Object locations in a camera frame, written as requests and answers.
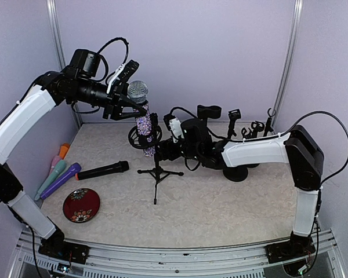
black microphone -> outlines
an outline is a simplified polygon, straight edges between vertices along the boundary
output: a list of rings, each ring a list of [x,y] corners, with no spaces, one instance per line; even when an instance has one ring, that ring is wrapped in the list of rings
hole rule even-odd
[[[135,118],[138,135],[148,136],[152,131],[152,121],[150,116],[150,110],[148,108],[148,87],[143,81],[133,81],[128,87],[128,97],[137,104],[140,104],[147,114],[143,117]],[[152,142],[152,136],[147,138],[147,142]],[[155,154],[155,147],[149,147],[143,150],[145,156],[153,156]]]
[[[79,172],[75,176],[76,176],[76,180],[81,181],[87,178],[100,177],[101,175],[123,173],[128,170],[129,170],[129,163],[127,161],[119,161],[111,165],[91,169],[88,171]]]

teal object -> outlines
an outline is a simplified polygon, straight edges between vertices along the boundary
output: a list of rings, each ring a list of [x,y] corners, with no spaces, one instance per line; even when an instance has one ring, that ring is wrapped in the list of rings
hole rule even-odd
[[[46,178],[46,180],[42,183],[40,188],[37,190],[37,194],[35,196],[35,201],[40,199],[41,193],[57,179],[57,177],[66,169],[66,161],[60,160],[54,167],[53,171]]]

floral plate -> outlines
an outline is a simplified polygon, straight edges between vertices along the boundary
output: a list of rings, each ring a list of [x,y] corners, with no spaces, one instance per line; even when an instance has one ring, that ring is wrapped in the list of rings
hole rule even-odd
[[[97,192],[88,188],[77,189],[63,203],[63,213],[74,223],[84,223],[98,212],[100,199]]]

orange object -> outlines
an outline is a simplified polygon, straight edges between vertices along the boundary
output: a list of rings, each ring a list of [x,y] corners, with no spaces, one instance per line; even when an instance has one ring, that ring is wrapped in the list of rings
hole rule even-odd
[[[64,143],[62,146],[60,146],[59,156],[62,159],[64,159],[69,149],[70,149],[70,145],[68,143]]]

microphone holder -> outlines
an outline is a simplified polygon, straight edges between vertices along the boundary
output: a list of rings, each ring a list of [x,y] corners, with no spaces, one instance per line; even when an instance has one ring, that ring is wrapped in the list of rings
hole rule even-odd
[[[160,166],[160,148],[159,143],[162,138],[162,130],[158,125],[158,116],[156,113],[151,114],[152,129],[151,133],[147,136],[141,136],[137,132],[137,127],[133,127],[128,135],[129,143],[136,149],[146,149],[149,147],[155,148],[154,160],[155,167],[150,170],[138,170],[138,174],[150,174],[155,179],[155,198],[153,203],[157,204],[157,185],[166,179],[169,175],[183,176],[183,172],[166,171]],[[148,142],[147,139],[152,136],[152,141]]]

